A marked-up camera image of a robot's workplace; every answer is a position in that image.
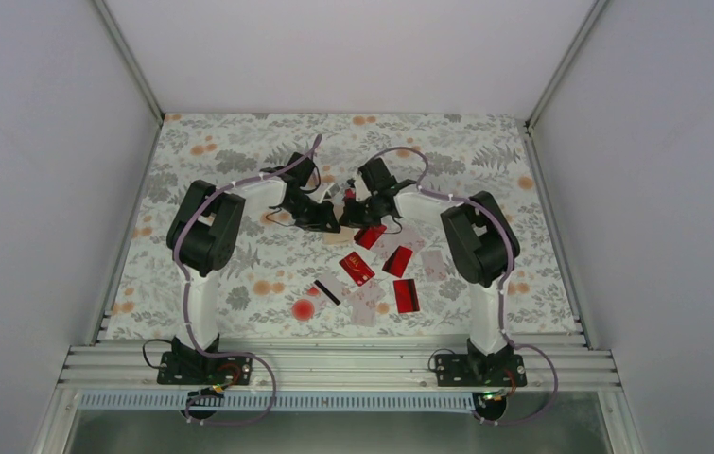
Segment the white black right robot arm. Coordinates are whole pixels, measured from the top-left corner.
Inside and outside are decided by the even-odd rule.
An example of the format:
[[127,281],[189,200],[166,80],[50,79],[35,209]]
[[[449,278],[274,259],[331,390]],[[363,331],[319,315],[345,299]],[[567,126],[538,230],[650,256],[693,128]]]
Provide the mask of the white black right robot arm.
[[496,199],[486,191],[466,198],[425,189],[413,180],[399,181],[382,159],[374,158],[348,181],[340,224],[363,228],[389,216],[443,229],[456,271],[469,284],[467,370],[478,384],[492,384],[513,356],[503,299],[520,254]]

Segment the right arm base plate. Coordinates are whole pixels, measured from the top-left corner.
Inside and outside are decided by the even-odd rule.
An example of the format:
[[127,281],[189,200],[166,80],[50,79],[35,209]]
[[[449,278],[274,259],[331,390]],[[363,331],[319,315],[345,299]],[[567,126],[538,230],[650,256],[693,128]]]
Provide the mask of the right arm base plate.
[[526,387],[528,378],[523,358],[511,355],[488,362],[471,362],[467,354],[441,353],[432,366],[439,387]]

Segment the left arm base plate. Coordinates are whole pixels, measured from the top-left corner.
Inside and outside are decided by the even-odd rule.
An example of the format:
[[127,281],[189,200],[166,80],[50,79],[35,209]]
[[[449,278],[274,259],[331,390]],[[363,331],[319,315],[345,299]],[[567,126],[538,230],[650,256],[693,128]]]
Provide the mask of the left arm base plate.
[[159,385],[241,385],[250,384],[253,370],[251,358],[228,356],[208,358],[193,352],[162,355],[156,382]]

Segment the beige leather card holder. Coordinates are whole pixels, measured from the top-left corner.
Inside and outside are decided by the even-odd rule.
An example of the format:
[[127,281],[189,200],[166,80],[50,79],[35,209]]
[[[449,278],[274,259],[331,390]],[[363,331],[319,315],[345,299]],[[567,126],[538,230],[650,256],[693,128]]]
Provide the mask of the beige leather card holder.
[[356,234],[357,229],[341,227],[336,233],[323,233],[322,243],[328,246],[350,244],[354,241],[354,236]]

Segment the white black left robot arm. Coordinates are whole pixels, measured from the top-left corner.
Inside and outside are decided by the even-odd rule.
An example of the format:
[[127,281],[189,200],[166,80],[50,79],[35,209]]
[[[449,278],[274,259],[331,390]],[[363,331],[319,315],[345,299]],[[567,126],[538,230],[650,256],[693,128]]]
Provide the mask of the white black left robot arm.
[[284,166],[264,168],[221,187],[204,180],[190,184],[168,231],[167,246],[185,278],[184,329],[172,342],[170,357],[194,382],[207,382],[218,372],[218,279],[235,252],[242,219],[279,209],[304,231],[340,231],[325,190],[306,187],[316,169],[310,150],[292,154]]

